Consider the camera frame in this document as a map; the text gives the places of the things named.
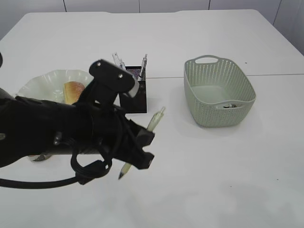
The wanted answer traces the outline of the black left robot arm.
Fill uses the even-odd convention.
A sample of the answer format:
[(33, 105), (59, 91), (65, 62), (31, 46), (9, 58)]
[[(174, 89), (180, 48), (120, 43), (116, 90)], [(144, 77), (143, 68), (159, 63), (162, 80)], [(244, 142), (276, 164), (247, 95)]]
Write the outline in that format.
[(0, 92), (0, 165), (44, 152), (66, 153), (63, 142), (73, 139), (86, 153), (98, 146), (110, 158), (149, 168), (154, 156), (143, 148), (151, 144), (154, 133), (120, 110), (78, 103), (67, 105), (48, 100), (13, 97)]

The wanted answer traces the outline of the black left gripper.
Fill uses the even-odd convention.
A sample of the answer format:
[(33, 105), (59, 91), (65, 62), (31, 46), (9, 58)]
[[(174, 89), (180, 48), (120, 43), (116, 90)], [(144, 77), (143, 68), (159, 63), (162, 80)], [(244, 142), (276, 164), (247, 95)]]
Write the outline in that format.
[(150, 167), (154, 155), (143, 152), (143, 147), (152, 143), (155, 133), (128, 120), (121, 110), (91, 107), (90, 114), (95, 150), (104, 159), (95, 161), (95, 164), (111, 164), (112, 159), (117, 159), (139, 170)]

